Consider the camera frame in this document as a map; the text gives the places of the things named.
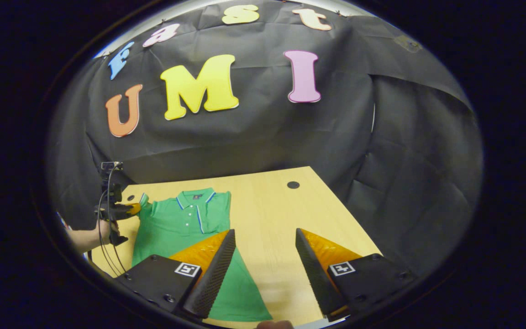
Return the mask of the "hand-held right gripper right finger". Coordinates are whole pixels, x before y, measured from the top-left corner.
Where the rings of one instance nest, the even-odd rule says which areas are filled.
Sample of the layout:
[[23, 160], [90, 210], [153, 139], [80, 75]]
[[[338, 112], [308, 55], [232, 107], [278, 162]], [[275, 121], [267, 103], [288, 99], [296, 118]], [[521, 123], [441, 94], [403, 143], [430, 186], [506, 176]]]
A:
[[378, 253], [361, 256], [302, 228], [295, 231], [295, 246], [320, 311], [330, 322], [375, 312], [417, 278]]

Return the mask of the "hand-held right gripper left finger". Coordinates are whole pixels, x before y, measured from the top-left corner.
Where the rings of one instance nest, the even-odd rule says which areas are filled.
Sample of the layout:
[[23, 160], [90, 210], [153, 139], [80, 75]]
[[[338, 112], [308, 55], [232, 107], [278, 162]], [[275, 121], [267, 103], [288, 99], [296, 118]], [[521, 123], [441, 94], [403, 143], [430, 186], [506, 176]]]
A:
[[229, 229], [170, 257], [152, 254], [116, 281], [161, 312], [203, 320], [209, 317], [235, 249], [235, 230]]

